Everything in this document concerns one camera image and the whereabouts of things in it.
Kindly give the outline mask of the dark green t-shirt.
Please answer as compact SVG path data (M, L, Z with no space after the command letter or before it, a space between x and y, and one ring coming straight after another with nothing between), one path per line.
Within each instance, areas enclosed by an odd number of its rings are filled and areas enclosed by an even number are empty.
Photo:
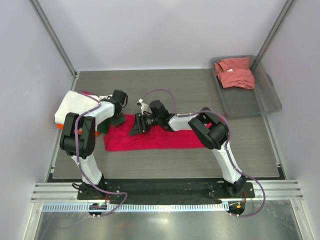
M107 134L109 131L110 125L111 125L110 120L106 119L97 126L96 130L100 134Z

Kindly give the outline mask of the red t-shirt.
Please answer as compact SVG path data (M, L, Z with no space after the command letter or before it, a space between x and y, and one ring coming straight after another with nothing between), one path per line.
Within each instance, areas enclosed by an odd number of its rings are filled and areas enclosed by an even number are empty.
M108 152L122 152L154 149L196 149L203 144L192 130L165 131L154 126L147 133L130 136L135 116L126 114L126 120L118 126L111 125L103 137L104 148Z

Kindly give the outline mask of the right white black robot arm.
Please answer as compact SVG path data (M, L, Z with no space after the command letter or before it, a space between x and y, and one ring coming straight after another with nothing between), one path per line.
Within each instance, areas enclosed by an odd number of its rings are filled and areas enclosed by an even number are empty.
M244 191L246 177L238 169L230 147L230 131L226 120L208 107L189 114L170 113L160 100L146 104L139 99L140 112L134 115L130 136L145 134L154 126L168 132L191 130L220 166L226 194L236 198Z

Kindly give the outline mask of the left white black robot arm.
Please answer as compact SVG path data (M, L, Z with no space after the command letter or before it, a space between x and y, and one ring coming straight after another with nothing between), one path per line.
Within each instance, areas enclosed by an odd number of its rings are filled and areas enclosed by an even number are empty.
M94 149L100 125L108 132L110 126L125 122L122 110L128 104L128 95L114 90L111 95L98 96L86 92L70 91L61 103L64 123L59 147L76 163L82 177L80 190L87 190L93 198L100 200L107 192L105 178L99 170Z

